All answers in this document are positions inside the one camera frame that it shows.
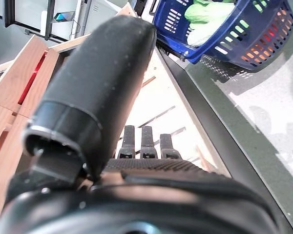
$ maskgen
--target basket hole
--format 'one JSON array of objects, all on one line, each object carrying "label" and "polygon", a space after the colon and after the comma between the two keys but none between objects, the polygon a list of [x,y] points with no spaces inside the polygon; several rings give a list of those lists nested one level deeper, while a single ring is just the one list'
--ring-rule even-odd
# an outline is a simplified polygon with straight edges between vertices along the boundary
[{"label": "basket hole", "polygon": [[266,57],[265,56],[263,56],[263,55],[260,55],[259,56],[262,60],[264,60],[264,61],[266,61],[267,59],[266,59]]},{"label": "basket hole", "polygon": [[171,21],[174,21],[174,22],[176,22],[176,19],[174,19],[173,17],[171,17],[171,16],[167,16],[167,18],[168,19],[170,19]]},{"label": "basket hole", "polygon": [[179,2],[179,3],[181,3],[183,6],[186,6],[187,4],[186,3],[184,3],[183,1],[181,1],[181,0],[176,0],[177,2]]},{"label": "basket hole", "polygon": [[270,57],[271,55],[270,55],[270,53],[268,52],[268,51],[264,51],[264,54],[266,55],[266,56],[268,56],[268,57]]},{"label": "basket hole", "polygon": [[167,31],[170,31],[171,33],[175,33],[174,30],[171,30],[170,28],[168,28],[168,27],[166,27],[166,26],[164,26],[164,28],[165,28]]},{"label": "basket hole", "polygon": [[238,37],[239,37],[239,35],[237,35],[234,31],[231,31],[230,34],[231,34],[232,36],[234,36],[235,38],[238,38]]},{"label": "basket hole", "polygon": [[279,36],[284,40],[285,37],[280,33]]},{"label": "basket hole", "polygon": [[283,15],[285,15],[285,16],[287,15],[287,12],[283,9],[283,7],[281,7],[280,10]]},{"label": "basket hole", "polygon": [[278,28],[272,23],[272,28],[277,32]]},{"label": "basket hole", "polygon": [[238,35],[235,31],[231,31],[230,34],[231,34],[232,36],[234,36],[235,38],[237,38],[239,41],[242,41],[242,38],[239,37],[239,35]]},{"label": "basket hole", "polygon": [[253,5],[260,13],[263,13],[263,8],[259,5],[257,1],[253,1]]},{"label": "basket hole", "polygon": [[247,52],[246,55],[250,58],[254,58],[254,55],[252,55],[250,52]]},{"label": "basket hole", "polygon": [[266,39],[266,41],[271,41],[270,37],[267,34],[264,34],[264,38]]},{"label": "basket hole", "polygon": [[263,39],[259,40],[263,45],[267,45],[266,42]]},{"label": "basket hole", "polygon": [[224,46],[225,48],[227,48],[228,50],[232,50],[232,47],[230,46],[230,45],[228,45],[227,43],[225,43],[225,42],[220,42],[220,44],[222,45],[222,46]]},{"label": "basket hole", "polygon": [[245,56],[241,56],[241,58],[242,58],[244,61],[246,61],[246,62],[249,61]]},{"label": "basket hole", "polygon": [[282,31],[284,32],[284,34],[285,34],[286,36],[289,35],[288,32],[287,32],[287,30],[286,30],[285,28],[282,28]]},{"label": "basket hole", "polygon": [[239,33],[244,33],[244,30],[240,27],[240,26],[235,26],[235,29],[239,32]]},{"label": "basket hole", "polygon": [[179,18],[178,16],[176,16],[175,14],[173,14],[173,13],[171,13],[171,12],[169,12],[169,14],[170,14],[171,16],[173,16],[174,18],[180,20],[180,18]]},{"label": "basket hole", "polygon": [[249,24],[246,23],[244,20],[240,20],[240,24],[245,27],[245,28],[248,28],[249,27]]},{"label": "basket hole", "polygon": [[272,48],[271,46],[268,46],[268,50],[269,50],[270,52],[274,53],[274,50],[273,50],[273,48]]},{"label": "basket hole", "polygon": [[262,3],[262,5],[263,5],[264,7],[267,7],[267,3],[265,2],[265,0],[260,0],[260,2]]},{"label": "basket hole", "polygon": [[225,40],[228,42],[233,42],[233,40],[230,37],[225,37]]},{"label": "basket hole", "polygon": [[274,37],[274,32],[271,29],[268,29],[268,33],[270,34],[270,36]]},{"label": "basket hole", "polygon": [[255,44],[255,47],[257,47],[259,50],[263,50],[263,47],[259,44]]},{"label": "basket hole", "polygon": [[173,21],[168,20],[168,19],[166,20],[166,22],[167,22],[167,23],[170,23],[170,24],[172,24],[172,25],[176,25]]},{"label": "basket hole", "polygon": [[291,31],[291,27],[290,27],[290,25],[288,25],[288,24],[286,23],[285,26],[287,27],[287,29],[288,29],[289,31]]},{"label": "basket hole", "polygon": [[215,49],[218,50],[220,53],[222,53],[224,55],[227,55],[228,54],[228,52],[226,50],[220,48],[219,46],[216,46]]},{"label": "basket hole", "polygon": [[174,9],[171,9],[170,11],[171,11],[172,13],[175,13],[175,14],[178,15],[178,16],[181,16],[181,14],[178,13],[177,11],[175,11]]},{"label": "basket hole", "polygon": [[256,55],[259,54],[259,52],[258,52],[257,50],[255,50],[254,48],[251,48],[251,51],[252,51],[254,54],[256,54]]}]

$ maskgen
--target black metal frame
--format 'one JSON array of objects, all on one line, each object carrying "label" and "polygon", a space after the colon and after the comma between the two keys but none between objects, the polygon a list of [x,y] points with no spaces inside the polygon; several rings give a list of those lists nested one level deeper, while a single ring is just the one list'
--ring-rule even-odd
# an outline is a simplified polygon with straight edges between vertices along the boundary
[{"label": "black metal frame", "polygon": [[4,0],[3,1],[3,16],[0,16],[0,19],[3,20],[4,27],[8,27],[12,24],[16,24],[20,27],[26,28],[32,32],[32,34],[35,34],[41,38],[44,38],[45,40],[51,40],[56,43],[61,43],[64,41],[68,41],[67,39],[58,37],[56,35],[51,34],[52,31],[52,18],[54,13],[54,5],[55,0],[48,0],[48,6],[47,6],[47,24],[46,24],[46,32],[45,36],[42,36],[39,34],[40,30],[35,27],[31,27],[27,24],[20,23],[18,21],[15,21],[15,0]]},{"label": "black metal frame", "polygon": [[261,194],[277,214],[282,233],[293,234],[291,224],[274,197],[187,72],[164,53],[162,58],[232,178]]},{"label": "black metal frame", "polygon": [[3,1],[3,24],[7,28],[15,21],[15,0]]}]

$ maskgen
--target green vegetable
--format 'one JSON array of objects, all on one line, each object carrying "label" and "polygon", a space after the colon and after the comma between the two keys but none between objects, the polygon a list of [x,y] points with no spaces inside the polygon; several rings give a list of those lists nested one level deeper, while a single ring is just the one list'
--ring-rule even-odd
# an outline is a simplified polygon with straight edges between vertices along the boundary
[{"label": "green vegetable", "polygon": [[207,6],[210,3],[211,1],[208,1],[208,0],[194,0],[193,1],[193,4],[201,4],[202,6]]},{"label": "green vegetable", "polygon": [[233,3],[209,2],[195,0],[196,4],[191,5],[185,12],[185,18],[190,23],[208,23],[219,18],[226,18],[234,9]]}]

